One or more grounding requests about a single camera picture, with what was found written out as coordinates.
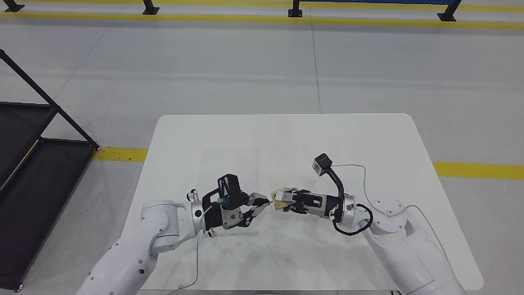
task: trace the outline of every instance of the table top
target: table top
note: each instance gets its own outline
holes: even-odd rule
[[[333,164],[367,167],[370,199],[417,204],[438,233],[462,285],[478,290],[480,271],[412,118],[405,114],[163,116],[129,209],[123,234],[140,222],[145,202],[202,197],[227,173],[246,193],[305,188],[336,195],[311,168],[327,153]],[[338,167],[346,193],[364,198],[363,171]],[[421,225],[429,226],[414,211]],[[246,229],[217,229],[200,242],[196,290],[396,289],[362,235],[346,237],[317,216],[266,208]],[[175,289],[195,277],[194,240],[161,254],[143,289]]]

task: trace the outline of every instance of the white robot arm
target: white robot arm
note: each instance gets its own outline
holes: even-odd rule
[[[347,236],[363,233],[404,294],[465,295],[445,254],[402,203],[378,199],[370,203],[371,209],[356,203],[353,196],[344,194],[342,182],[331,165],[328,156],[322,154],[315,159],[313,168],[318,175],[328,174],[332,178],[338,197],[285,188],[273,192],[275,208],[329,219],[339,233]],[[404,231],[401,241],[380,239],[380,235]]]
[[[211,202],[215,194],[219,199]],[[197,237],[201,229],[213,236],[214,227],[247,227],[269,205],[264,195],[244,193],[236,175],[220,178],[219,187],[206,194],[202,202],[194,189],[187,199],[185,203],[162,200],[144,205],[140,225],[109,248],[77,295],[134,295],[155,269],[160,253]],[[242,206],[251,208],[242,212]],[[187,216],[186,234],[180,234],[178,209],[184,209]]]
[[[346,236],[363,233],[378,259],[404,294],[465,295],[445,254],[396,200],[376,200],[371,209],[344,193],[342,182],[331,168],[326,154],[315,159],[318,175],[328,174],[338,188],[338,196],[285,188],[273,192],[276,209],[314,214],[332,221],[336,231]],[[172,251],[195,238],[200,230],[248,227],[270,201],[261,194],[248,195],[240,189],[236,175],[219,179],[219,187],[199,200],[192,190],[189,202],[157,201],[144,205],[142,221],[131,233],[117,240],[93,267],[77,295],[134,295],[156,267],[158,255]],[[218,194],[216,202],[211,197]],[[249,206],[249,211],[241,210]],[[180,234],[178,209],[187,215],[188,232]],[[404,232],[399,242],[384,242],[383,234]]]

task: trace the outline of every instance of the gray floor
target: gray floor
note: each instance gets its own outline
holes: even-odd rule
[[[405,112],[434,161],[524,164],[524,32],[0,20],[0,48],[104,146],[148,147],[165,114]],[[0,100],[41,102],[0,75]],[[78,137],[60,120],[48,133]],[[141,169],[92,163],[23,294],[75,292],[119,237]],[[484,276],[477,294],[521,294],[523,182],[441,181]]]

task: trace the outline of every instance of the metal rack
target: metal rack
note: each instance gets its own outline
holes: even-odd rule
[[[0,288],[20,291],[100,146],[2,49],[0,59],[47,102],[0,102]],[[42,137],[56,115],[85,140]]]

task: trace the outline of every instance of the yellow floor line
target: yellow floor line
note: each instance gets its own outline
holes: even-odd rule
[[[147,148],[104,147],[95,155],[95,161],[144,162]],[[480,164],[465,162],[433,162],[441,177],[524,180],[524,166]]]
[[[235,16],[235,15],[142,15],[142,14],[92,14],[92,13],[51,13],[51,12],[17,12],[0,13],[0,18],[23,19],[60,19],[60,20],[194,20],[213,22],[251,22],[251,23],[283,23],[283,24],[329,24],[329,25],[375,25],[375,26],[422,26],[453,29],[508,29],[524,30],[524,22],[485,22],[458,21],[441,22],[435,20],[397,20],[397,19],[360,19],[335,17],[302,17],[286,16]]]
[[[441,177],[524,179],[524,166],[461,162],[433,162],[433,165],[436,173]]]
[[[15,0],[17,2],[75,2],[108,5],[142,5],[142,0]],[[193,5],[193,6],[245,6],[245,7],[290,7],[292,1],[245,1],[245,0],[153,0],[159,5]],[[446,5],[398,4],[398,3],[366,3],[366,2],[301,2],[300,7],[329,7],[349,9],[392,9],[443,11]],[[478,6],[462,5],[459,11],[506,11],[524,12],[519,6]]]
[[[144,162],[147,148],[103,147],[95,154],[95,161],[134,161]]]

